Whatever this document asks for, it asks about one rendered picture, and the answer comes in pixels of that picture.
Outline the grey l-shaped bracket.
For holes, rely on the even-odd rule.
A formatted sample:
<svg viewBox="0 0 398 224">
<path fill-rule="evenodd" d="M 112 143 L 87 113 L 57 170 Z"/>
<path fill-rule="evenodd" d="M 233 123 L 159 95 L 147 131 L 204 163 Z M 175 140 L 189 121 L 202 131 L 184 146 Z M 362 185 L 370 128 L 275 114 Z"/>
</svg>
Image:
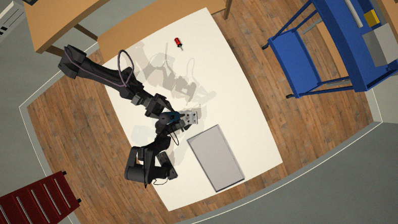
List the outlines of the grey l-shaped bracket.
<svg viewBox="0 0 398 224">
<path fill-rule="evenodd" d="M 193 114 L 195 114 L 195 116 Z M 189 116 L 187 116 L 187 115 L 189 115 Z M 185 113 L 186 125 L 188 125 L 188 124 L 198 124 L 198 120 L 197 120 L 196 116 L 197 116 L 197 112 L 196 111 Z M 189 121 L 189 123 L 187 121 Z"/>
</svg>

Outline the red hand screwdriver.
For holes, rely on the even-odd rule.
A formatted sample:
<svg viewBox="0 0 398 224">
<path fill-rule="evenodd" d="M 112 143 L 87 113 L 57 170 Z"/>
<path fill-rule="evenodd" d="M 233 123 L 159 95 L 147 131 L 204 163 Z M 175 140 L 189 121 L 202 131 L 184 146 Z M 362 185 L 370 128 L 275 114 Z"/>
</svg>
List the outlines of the red hand screwdriver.
<svg viewBox="0 0 398 224">
<path fill-rule="evenodd" d="M 174 41 L 176 42 L 177 47 L 181 48 L 182 44 L 181 44 L 181 42 L 179 41 L 179 39 L 177 37 L 174 39 Z M 182 50 L 182 48 L 181 48 L 181 50 Z"/>
</svg>

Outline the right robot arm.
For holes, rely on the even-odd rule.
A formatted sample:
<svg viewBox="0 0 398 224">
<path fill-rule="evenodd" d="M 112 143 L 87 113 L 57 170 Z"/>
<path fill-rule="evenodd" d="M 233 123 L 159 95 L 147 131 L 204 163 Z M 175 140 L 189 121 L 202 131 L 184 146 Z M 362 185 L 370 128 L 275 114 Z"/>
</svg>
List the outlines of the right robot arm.
<svg viewBox="0 0 398 224">
<path fill-rule="evenodd" d="M 155 143 L 153 142 L 153 144 L 151 145 L 148 144 L 150 146 L 146 145 L 147 147 L 133 146 L 131 148 L 124 172 L 124 177 L 126 180 L 150 184 L 153 181 L 153 179 L 168 178 L 168 180 L 172 180 L 178 177 L 166 152 L 161 152 L 167 150 L 170 146 L 171 137 L 168 136 L 169 133 L 167 131 L 172 133 L 171 127 L 169 128 L 169 125 L 161 124 L 160 121 L 158 120 L 155 123 L 155 128 L 157 134 L 155 140 L 158 138 L 156 142 L 154 140 Z M 136 163 L 136 155 L 138 160 L 143 161 L 143 149 L 145 147 L 146 147 L 146 149 L 144 150 L 145 162 L 143 166 L 142 164 Z M 155 149 L 156 149 L 156 154 L 155 154 Z M 161 166 L 155 166 L 155 157 L 157 157 Z"/>
</svg>

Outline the dark blue electric screwdriver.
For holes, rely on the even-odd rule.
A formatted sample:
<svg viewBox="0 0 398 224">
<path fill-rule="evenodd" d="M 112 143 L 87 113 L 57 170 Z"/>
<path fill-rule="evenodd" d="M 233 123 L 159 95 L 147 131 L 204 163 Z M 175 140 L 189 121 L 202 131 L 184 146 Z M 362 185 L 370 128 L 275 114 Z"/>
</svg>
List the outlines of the dark blue electric screwdriver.
<svg viewBox="0 0 398 224">
<path fill-rule="evenodd" d="M 170 122 L 173 122 L 175 120 L 178 120 L 180 118 L 180 113 L 175 111 L 176 113 L 173 113 L 172 111 L 169 112 L 163 112 L 159 115 L 159 121 L 161 124 L 168 124 Z"/>
</svg>

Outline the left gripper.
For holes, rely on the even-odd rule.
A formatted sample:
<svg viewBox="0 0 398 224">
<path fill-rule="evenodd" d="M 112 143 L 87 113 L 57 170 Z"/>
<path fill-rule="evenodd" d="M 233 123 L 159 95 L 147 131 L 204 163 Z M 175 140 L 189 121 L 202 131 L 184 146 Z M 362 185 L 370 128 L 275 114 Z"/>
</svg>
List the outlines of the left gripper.
<svg viewBox="0 0 398 224">
<path fill-rule="evenodd" d="M 139 92 L 136 94 L 142 95 Z M 146 112 L 144 115 L 146 117 L 159 119 L 159 115 L 162 113 L 164 108 L 167 108 L 173 113 L 176 113 L 175 110 L 172 108 L 170 102 L 168 100 L 165 100 L 167 99 L 165 96 L 160 95 L 158 93 L 156 93 L 154 96 L 152 96 L 151 94 L 148 95 L 146 94 L 142 96 L 144 97 L 144 101 L 142 102 L 141 105 L 145 106 Z"/>
</svg>

